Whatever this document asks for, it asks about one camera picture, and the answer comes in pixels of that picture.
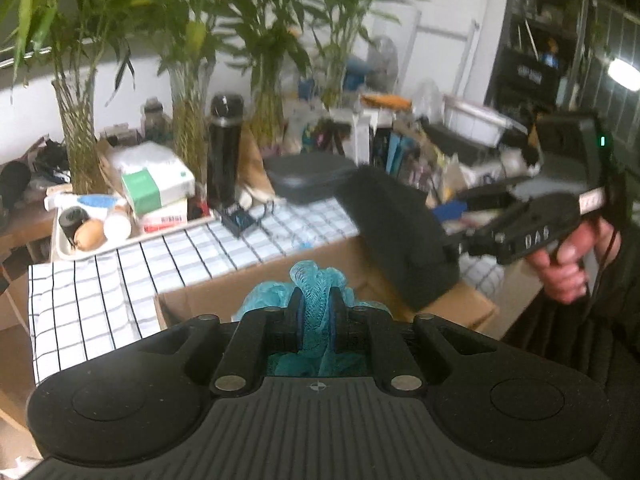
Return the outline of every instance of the table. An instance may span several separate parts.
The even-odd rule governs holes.
[[[36,258],[31,243],[51,236],[55,217],[55,211],[44,209],[42,200],[29,202],[20,209],[15,208],[11,212],[9,225],[0,233],[0,254],[24,245],[31,258]]]
[[[258,218],[262,208],[251,214]],[[337,200],[279,204],[262,228],[236,239],[217,219],[82,262],[30,267],[29,326],[36,384],[160,330],[156,294],[358,235]],[[463,279],[489,297],[504,270],[463,258]]]

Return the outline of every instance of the fluorescent lamp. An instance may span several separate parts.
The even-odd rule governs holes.
[[[621,84],[628,90],[632,92],[640,90],[640,71],[626,61],[614,59],[609,65],[609,71],[607,73],[613,81]]]

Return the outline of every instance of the potted plant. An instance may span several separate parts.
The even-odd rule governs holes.
[[[347,61],[353,51],[357,37],[371,43],[363,20],[370,12],[388,20],[398,22],[391,14],[371,9],[375,2],[404,0],[306,0],[305,11],[311,16],[311,30],[318,48],[315,67],[321,76],[320,96],[325,107],[340,104],[342,82],[346,74]],[[319,38],[328,37],[325,41]]]
[[[250,128],[258,145],[268,148],[283,135],[280,71],[286,56],[306,73],[309,56],[299,40],[305,21],[302,0],[230,0],[231,20],[221,23],[241,39],[231,48],[244,61],[230,64],[251,70],[253,111]]]
[[[107,47],[127,47],[120,25],[122,10],[110,0],[72,0],[74,6],[63,12],[62,1],[7,0],[0,4],[4,9],[17,7],[18,27],[12,34],[14,83],[28,60],[52,64],[74,192],[106,192],[95,151],[94,84]],[[120,71],[127,66],[132,70],[128,58]]]
[[[143,34],[160,57],[158,75],[168,72],[173,102],[174,152],[206,183],[207,92],[216,54],[230,33],[216,31],[227,0],[118,0],[138,2],[128,27]]]

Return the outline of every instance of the mesh bath sponge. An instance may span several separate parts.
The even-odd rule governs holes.
[[[267,374],[289,377],[340,377],[365,374],[366,360],[355,353],[334,353],[329,347],[329,291],[340,288],[344,304],[372,306],[387,310],[375,302],[356,302],[353,289],[347,286],[338,269],[319,269],[315,262],[298,262],[289,272],[292,283],[264,282],[257,285],[234,316],[266,306],[287,306],[295,287],[305,297],[305,322],[302,350],[296,354],[273,354],[268,359]]]

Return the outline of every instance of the black bottle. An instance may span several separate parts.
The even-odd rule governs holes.
[[[216,94],[211,101],[207,203],[224,208],[236,200],[236,178],[244,102],[238,94]]]

